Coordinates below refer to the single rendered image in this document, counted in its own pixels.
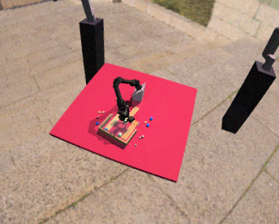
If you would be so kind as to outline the orange strip with dark orange dots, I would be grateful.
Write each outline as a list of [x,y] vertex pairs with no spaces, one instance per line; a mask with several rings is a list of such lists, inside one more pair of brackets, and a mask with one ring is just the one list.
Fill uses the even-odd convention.
[[136,127],[136,126],[138,125],[138,123],[139,123],[139,122],[137,122],[137,121],[134,120],[133,123],[132,123],[131,125],[132,125],[133,127]]

